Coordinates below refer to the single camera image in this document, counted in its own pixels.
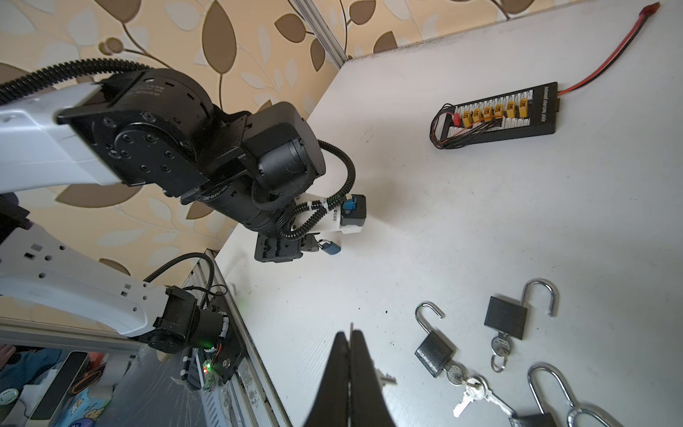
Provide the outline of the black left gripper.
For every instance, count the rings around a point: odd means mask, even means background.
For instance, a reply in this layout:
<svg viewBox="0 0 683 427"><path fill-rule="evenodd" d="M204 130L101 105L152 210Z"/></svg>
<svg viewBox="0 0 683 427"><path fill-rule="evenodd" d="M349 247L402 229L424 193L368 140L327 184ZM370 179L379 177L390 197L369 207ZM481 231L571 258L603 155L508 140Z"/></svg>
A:
<svg viewBox="0 0 683 427"><path fill-rule="evenodd" d="M260 263L288 263L302 258L305 253L318 250L318 240L314 234L307 234L297 240L269 238L259 234L254 259Z"/></svg>

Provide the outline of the black padlock with ring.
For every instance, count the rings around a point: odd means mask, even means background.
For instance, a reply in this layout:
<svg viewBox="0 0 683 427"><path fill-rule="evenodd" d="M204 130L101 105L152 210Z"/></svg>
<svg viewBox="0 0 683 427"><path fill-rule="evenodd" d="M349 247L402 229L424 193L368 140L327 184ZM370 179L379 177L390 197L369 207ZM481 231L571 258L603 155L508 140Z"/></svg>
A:
<svg viewBox="0 0 683 427"><path fill-rule="evenodd" d="M477 401L493 404L501 409L508 418L516 416L517 412L494 393L485 377L467 375L466 369L454 361L455 349L424 318L424 309L432 311L439 318L445 318L445 313L433 302L421 302L417 305L414 316L427 336L418 346L414 355L432 377L437 378L445 373L450 384L455 387L462 387L462 399L453 409L454 417L459 418L469 405Z"/></svg>

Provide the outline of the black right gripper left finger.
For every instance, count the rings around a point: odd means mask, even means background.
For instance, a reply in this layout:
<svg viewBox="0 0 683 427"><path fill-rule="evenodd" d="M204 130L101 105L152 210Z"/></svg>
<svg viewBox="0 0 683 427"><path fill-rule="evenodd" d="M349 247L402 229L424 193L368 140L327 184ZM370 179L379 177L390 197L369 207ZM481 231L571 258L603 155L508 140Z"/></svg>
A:
<svg viewBox="0 0 683 427"><path fill-rule="evenodd" d="M350 413L350 345L338 332L304 426L347 426Z"/></svg>

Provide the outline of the blue padlock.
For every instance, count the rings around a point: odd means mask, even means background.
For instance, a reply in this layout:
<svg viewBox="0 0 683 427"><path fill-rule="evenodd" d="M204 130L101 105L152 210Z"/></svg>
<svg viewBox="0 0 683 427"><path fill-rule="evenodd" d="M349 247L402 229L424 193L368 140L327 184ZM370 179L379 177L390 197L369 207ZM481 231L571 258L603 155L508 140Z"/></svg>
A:
<svg viewBox="0 0 683 427"><path fill-rule="evenodd" d="M321 251L329 255L336 255L341 252L341 247L331 240L321 239L318 240L318 247Z"/></svg>

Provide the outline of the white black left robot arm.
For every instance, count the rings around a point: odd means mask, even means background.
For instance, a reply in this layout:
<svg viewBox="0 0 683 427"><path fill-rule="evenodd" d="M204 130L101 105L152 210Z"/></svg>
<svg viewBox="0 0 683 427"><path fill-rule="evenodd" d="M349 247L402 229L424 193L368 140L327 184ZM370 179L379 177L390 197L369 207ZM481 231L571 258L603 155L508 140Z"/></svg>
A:
<svg viewBox="0 0 683 427"><path fill-rule="evenodd" d="M209 352L233 372L241 344L211 285L155 285L96 263L33 222L18 193L53 186L158 187L257 236L260 263L326 249L357 232L366 199L351 158L288 102L224 112L199 83L129 60L73 60L1 85L1 294L74 312L160 352Z"/></svg>

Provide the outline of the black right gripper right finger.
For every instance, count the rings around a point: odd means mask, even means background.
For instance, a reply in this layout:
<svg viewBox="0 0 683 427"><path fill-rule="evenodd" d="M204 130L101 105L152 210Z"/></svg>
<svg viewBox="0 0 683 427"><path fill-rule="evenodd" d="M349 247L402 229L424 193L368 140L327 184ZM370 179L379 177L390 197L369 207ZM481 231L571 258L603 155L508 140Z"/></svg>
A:
<svg viewBox="0 0 683 427"><path fill-rule="evenodd" d="M360 330L354 330L350 335L350 425L395 426Z"/></svg>

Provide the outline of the small silver keys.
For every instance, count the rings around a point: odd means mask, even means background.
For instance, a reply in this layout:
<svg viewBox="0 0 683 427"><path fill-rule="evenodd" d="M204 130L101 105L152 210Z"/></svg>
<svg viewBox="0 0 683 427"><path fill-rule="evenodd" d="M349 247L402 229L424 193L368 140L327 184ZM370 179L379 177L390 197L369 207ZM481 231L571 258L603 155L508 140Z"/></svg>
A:
<svg viewBox="0 0 683 427"><path fill-rule="evenodd" d="M394 377L382 373L382 371L380 371L379 369L376 370L376 376L377 376L378 382L382 388L387 386L387 385L396 385L397 384L397 380Z"/></svg>

